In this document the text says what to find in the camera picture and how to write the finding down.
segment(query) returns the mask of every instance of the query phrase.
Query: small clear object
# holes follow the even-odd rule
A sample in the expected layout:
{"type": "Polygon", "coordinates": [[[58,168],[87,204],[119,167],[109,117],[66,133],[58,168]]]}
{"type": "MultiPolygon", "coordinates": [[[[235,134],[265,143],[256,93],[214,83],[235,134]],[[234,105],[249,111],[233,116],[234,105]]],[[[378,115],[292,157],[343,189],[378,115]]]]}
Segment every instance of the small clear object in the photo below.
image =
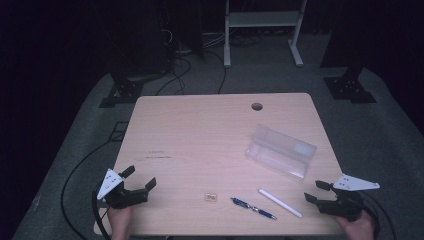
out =
{"type": "Polygon", "coordinates": [[[259,124],[246,156],[303,180],[316,146],[259,124]]]}

